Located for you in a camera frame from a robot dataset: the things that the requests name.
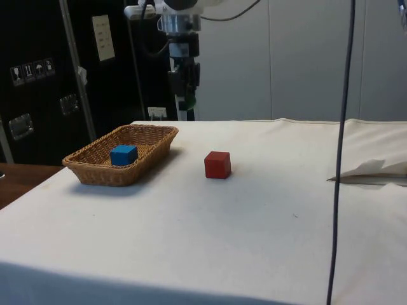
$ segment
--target metal pole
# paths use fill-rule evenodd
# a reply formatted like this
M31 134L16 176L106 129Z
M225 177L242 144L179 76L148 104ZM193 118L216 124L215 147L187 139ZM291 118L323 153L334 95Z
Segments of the metal pole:
M86 127L88 128L88 134L91 141L96 140L95 127L93 125L92 113L90 111L88 95L82 80L78 74L78 67L80 66L78 49L76 48L75 36L72 29L71 18L69 16L69 9L67 0L59 0L61 8L62 18L64 19L65 33L68 40L69 52L71 53L72 64L75 71L76 84L78 86L79 97L81 99L83 114L85 115Z
M4 157L7 163L14 163L13 154L11 153L10 145L8 145L6 132L4 131L3 121L0 116L0 146L3 150Z
M126 7L127 6L127 0L123 0L123 4L124 4L124 7ZM141 82L140 82L139 69L138 69L138 65L137 65L137 57L135 56L132 25L131 25L129 19L127 19L127 31L128 31L128 38L130 40L130 47L131 47L131 50L132 50L135 79L136 79L137 85L139 87L139 99L140 99L140 106L141 106L141 111L142 111L142 119L145 121L146 120L146 108L144 107L144 101L143 101L142 93L141 93Z

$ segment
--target metal latch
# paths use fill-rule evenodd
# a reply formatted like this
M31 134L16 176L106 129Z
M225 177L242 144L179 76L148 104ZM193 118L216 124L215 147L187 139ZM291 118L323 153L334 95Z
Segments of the metal latch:
M79 102L76 98L76 94L70 94L66 97L59 99L59 104L61 106L62 114L68 116L73 112L79 110Z
M18 141L34 132L34 126L29 113L25 113L18 118L12 119L8 122L11 136L14 140Z

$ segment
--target red cube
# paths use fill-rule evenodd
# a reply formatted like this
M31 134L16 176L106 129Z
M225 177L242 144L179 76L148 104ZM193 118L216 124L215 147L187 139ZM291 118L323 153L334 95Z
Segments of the red cube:
M231 173L230 153L211 151L205 158L205 174L207 178L226 179Z

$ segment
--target blue cube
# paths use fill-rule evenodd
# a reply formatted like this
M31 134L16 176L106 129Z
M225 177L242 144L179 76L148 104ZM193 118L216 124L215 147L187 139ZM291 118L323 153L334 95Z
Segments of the blue cube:
M132 164L139 157L137 147L133 145L119 145L110 152L112 165L126 166Z

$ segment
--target white paper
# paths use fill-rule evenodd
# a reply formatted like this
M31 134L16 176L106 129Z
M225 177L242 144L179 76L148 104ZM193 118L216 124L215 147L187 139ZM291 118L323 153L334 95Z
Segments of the white paper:
M86 86L86 84L88 83L88 79L86 78L86 76L88 75L88 72L86 71L86 69L84 67L79 66L78 75L79 75L79 78L81 79L83 86Z
M107 60L114 58L114 47L112 35L110 32L109 16L94 16L92 17L93 29L95 31L97 51L99 60Z

